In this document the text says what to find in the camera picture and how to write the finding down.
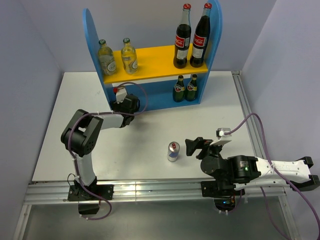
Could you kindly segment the clear water bottle front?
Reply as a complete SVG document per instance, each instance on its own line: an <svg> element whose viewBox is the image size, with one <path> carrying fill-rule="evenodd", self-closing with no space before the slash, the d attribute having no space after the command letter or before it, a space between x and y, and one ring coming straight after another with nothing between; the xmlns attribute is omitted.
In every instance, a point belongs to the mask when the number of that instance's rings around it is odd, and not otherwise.
<svg viewBox="0 0 320 240"><path fill-rule="evenodd" d="M116 61L112 49L107 46L104 39L100 39L99 50L97 52L98 60L103 73L107 76L112 76L116 73Z"/></svg>

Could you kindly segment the tall Coca-Cola bottle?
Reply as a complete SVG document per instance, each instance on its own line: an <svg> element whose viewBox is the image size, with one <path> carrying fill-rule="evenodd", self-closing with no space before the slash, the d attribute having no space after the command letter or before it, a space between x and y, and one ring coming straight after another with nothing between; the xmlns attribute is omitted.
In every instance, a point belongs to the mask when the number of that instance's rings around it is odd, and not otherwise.
<svg viewBox="0 0 320 240"><path fill-rule="evenodd" d="M206 2L204 4L202 16L196 26L193 43L190 65L194 68L199 68L204 63L204 56L208 46L208 40L211 32L210 14L212 4Z"/></svg>

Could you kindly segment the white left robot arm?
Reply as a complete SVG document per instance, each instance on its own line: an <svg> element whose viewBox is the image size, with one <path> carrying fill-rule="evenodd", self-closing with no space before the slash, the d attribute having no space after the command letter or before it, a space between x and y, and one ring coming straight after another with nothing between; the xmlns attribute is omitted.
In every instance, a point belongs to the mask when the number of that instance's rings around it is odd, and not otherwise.
<svg viewBox="0 0 320 240"><path fill-rule="evenodd" d="M74 162L76 177L73 185L69 186L68 201L112 199L114 186L98 184L93 170L92 151L96 146L100 131L128 126L134 120L139 108L138 97L128 94L121 102L111 103L111 109L116 113L97 115L89 114L83 109L78 109L74 113L60 137L66 150L70 150L72 156L76 157Z"/></svg>

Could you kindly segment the clear water bottle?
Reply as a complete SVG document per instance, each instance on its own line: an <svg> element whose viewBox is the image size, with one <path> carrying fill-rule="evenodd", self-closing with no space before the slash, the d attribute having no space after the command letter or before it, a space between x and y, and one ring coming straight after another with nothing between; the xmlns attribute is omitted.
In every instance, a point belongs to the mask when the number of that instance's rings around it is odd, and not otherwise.
<svg viewBox="0 0 320 240"><path fill-rule="evenodd" d="M134 74L138 69L138 58L136 49L131 45L129 38L123 39L123 48L121 49L121 59L123 68L127 74Z"/></svg>
<svg viewBox="0 0 320 240"><path fill-rule="evenodd" d="M97 52L98 60L103 73L107 76L112 76L116 73L116 61L112 49L107 46L104 39L100 39L99 50Z"/></svg>

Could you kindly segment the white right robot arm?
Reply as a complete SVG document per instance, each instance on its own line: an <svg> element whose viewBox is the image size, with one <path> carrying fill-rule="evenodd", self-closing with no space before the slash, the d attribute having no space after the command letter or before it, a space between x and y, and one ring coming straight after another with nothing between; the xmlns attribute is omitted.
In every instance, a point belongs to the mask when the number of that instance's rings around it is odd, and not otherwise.
<svg viewBox="0 0 320 240"><path fill-rule="evenodd" d="M213 178L201 182L203 197L222 198L239 196L250 188L290 187L301 192L312 191L319 187L317 175L310 173L313 161L306 156L296 161L271 161L266 159L236 155L223 158L222 148L231 142L230 136L217 140L197 137L186 139L186 155L192 156L195 150L200 160L200 169Z"/></svg>

